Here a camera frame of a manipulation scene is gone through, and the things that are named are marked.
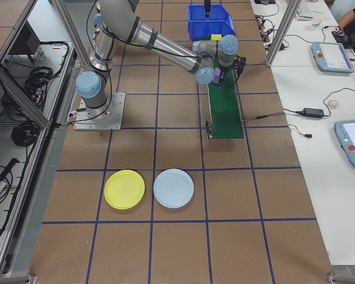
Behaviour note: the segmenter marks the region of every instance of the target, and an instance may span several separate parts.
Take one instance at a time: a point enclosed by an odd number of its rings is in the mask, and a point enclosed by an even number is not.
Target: cardboard floor
[[[137,10],[190,47],[190,3],[148,0]],[[223,4],[249,64],[237,84],[243,116],[283,111],[250,3]],[[206,86],[143,49],[119,44],[116,54],[113,90],[127,93],[122,130],[68,129],[30,270],[39,283],[327,283],[331,265],[285,117],[247,122],[245,139],[207,140]],[[153,181],[168,168],[195,185],[181,209],[153,198]],[[146,183],[126,211],[103,196],[122,169]]]

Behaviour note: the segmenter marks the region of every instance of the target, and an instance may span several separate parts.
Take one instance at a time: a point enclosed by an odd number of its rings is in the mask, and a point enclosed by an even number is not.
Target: blue tape line
[[[242,108],[242,103],[241,103],[241,96],[238,95],[238,100],[240,103],[240,108],[241,108],[241,112],[243,112],[243,108]],[[271,274],[271,280],[273,284],[276,284],[275,282],[275,275],[273,273],[273,266],[272,266],[272,261],[271,261],[271,255],[270,255],[270,251],[269,251],[269,246],[268,246],[268,239],[267,239],[267,234],[266,234],[266,228],[264,226],[264,221],[263,221],[263,212],[262,212],[262,205],[260,203],[260,197],[259,197],[259,191],[258,191],[258,186],[257,186],[257,182],[256,182],[256,176],[255,176],[255,170],[254,170],[254,166],[253,166],[253,158],[251,155],[251,148],[250,148],[250,142],[249,142],[249,137],[247,135],[247,129],[244,129],[244,136],[246,139],[246,144],[247,144],[247,151],[248,151],[248,156],[250,159],[250,165],[251,165],[251,172],[253,175],[253,182],[254,182],[254,187],[255,187],[255,194],[256,194],[256,199],[257,199],[257,204],[258,204],[258,210],[259,210],[259,215],[260,215],[260,223],[262,225],[262,231],[263,231],[263,238],[264,238],[264,246],[266,248],[266,253],[267,253],[267,259],[268,259],[268,265],[269,265],[269,269],[270,269],[270,274]]]
[[[260,222],[262,219],[213,219],[213,220],[97,220],[97,221],[43,221],[43,225],[71,225],[71,224],[181,224],[181,223],[245,223]],[[263,222],[303,222],[316,221],[315,217],[306,218],[265,218]]]

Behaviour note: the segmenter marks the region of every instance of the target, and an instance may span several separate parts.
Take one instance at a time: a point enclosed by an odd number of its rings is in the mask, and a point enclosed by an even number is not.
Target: robotic arm
[[[217,44],[218,51],[215,44],[214,47],[206,44],[194,53],[143,23],[135,14],[137,4],[138,0],[100,0],[104,22],[95,53],[91,54],[93,66],[102,63],[104,67],[99,69],[105,70],[106,64],[110,65],[116,41],[144,46],[194,74],[196,81],[203,85],[213,81],[216,54],[220,61],[226,62],[226,67],[233,62],[238,47],[233,35]]]
[[[84,72],[76,81],[88,117],[96,118],[95,123],[104,123],[99,121],[107,120],[113,113],[114,106],[110,106],[108,101],[111,100],[108,100],[104,88],[118,42],[144,47],[168,59],[193,74],[203,85],[211,82],[222,84],[226,72],[231,69],[239,71],[240,57],[235,55],[238,50],[235,36],[226,35],[221,41],[197,41],[193,43],[193,51],[188,50],[143,23],[135,14],[137,4],[138,0],[100,0],[103,23],[95,51],[89,57],[93,72]]]

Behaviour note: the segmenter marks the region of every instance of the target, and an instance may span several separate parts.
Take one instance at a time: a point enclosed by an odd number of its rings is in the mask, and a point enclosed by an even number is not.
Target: power adapter
[[[304,108],[301,111],[296,111],[296,113],[303,117],[322,118],[325,116],[323,109],[318,108]]]

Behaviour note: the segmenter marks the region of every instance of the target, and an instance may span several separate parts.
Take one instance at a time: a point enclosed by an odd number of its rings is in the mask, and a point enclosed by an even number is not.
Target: round object
[[[196,81],[201,85],[207,85],[214,79],[214,69],[211,67],[204,67],[198,70],[195,74]]]
[[[339,106],[339,102],[336,101],[335,99],[331,99],[330,101],[328,101],[327,104],[329,107],[332,107],[332,108],[336,108]]]
[[[113,174],[104,188],[104,197],[107,203],[120,210],[136,206],[143,195],[143,178],[133,170],[120,170]]]
[[[101,89],[101,80],[99,75],[93,71],[83,72],[76,78],[76,89],[85,99],[91,99],[96,96]]]
[[[238,50],[238,40],[232,34],[225,35],[220,41],[220,48],[226,55],[233,55]]]
[[[156,200],[167,208],[180,208],[193,196],[193,181],[184,171],[169,169],[162,172],[154,182]]]

